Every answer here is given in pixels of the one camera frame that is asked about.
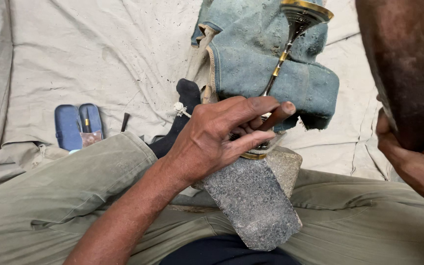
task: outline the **gray stone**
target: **gray stone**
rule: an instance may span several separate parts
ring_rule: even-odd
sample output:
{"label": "gray stone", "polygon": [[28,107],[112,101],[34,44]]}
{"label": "gray stone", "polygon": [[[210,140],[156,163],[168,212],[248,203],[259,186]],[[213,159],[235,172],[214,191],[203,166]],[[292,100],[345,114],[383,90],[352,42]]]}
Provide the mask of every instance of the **gray stone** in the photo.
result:
{"label": "gray stone", "polygon": [[269,251],[302,227],[288,199],[301,163],[298,154],[277,147],[263,160],[239,158],[203,185],[243,242],[250,249]]}
{"label": "gray stone", "polygon": [[276,176],[282,190],[290,199],[302,165],[302,157],[291,149],[277,146],[265,160]]}

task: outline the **rope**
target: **rope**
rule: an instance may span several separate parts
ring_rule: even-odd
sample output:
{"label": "rope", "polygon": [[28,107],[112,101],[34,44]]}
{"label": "rope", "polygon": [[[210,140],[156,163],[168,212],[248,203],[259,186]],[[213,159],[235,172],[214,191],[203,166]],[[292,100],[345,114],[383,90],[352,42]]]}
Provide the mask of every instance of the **rope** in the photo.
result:
{"label": "rope", "polygon": [[182,115],[186,115],[191,118],[191,115],[186,112],[187,107],[184,106],[181,102],[174,103],[174,111],[177,112],[176,116],[182,117]]}

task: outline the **tool case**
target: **tool case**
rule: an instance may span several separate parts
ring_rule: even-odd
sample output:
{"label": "tool case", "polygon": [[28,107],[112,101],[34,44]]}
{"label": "tool case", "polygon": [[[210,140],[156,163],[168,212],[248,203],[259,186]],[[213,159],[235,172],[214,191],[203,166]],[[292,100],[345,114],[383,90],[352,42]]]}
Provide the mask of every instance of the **tool case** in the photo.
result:
{"label": "tool case", "polygon": [[104,139],[101,116],[96,105],[92,103],[85,103],[79,107],[69,104],[58,105],[55,108],[55,136],[60,148],[68,151],[82,148],[83,141],[78,129],[81,131],[84,129],[86,110],[91,132],[101,131],[101,137]]}

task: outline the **foot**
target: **foot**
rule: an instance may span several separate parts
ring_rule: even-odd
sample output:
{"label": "foot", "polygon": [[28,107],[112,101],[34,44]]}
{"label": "foot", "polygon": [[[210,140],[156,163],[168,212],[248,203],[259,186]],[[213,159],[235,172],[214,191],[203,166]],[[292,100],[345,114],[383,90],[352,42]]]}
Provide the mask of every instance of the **foot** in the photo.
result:
{"label": "foot", "polygon": [[[201,104],[199,87],[193,81],[181,79],[176,85],[176,91],[180,94],[179,101],[187,108],[186,112],[191,115],[194,108]],[[160,140],[148,145],[158,159],[164,157],[170,151],[176,138],[188,121],[189,117],[186,115],[181,117],[176,116],[170,132]]]}

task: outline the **wooden tool handle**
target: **wooden tool handle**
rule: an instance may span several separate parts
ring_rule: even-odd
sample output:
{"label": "wooden tool handle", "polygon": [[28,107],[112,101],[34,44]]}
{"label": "wooden tool handle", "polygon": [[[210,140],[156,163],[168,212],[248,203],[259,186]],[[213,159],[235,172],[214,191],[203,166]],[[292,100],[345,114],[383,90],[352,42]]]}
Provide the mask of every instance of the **wooden tool handle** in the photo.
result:
{"label": "wooden tool handle", "polygon": [[295,106],[290,101],[282,102],[269,116],[267,120],[258,127],[259,131],[267,131],[274,125],[283,122],[285,119],[291,117],[295,113]]}

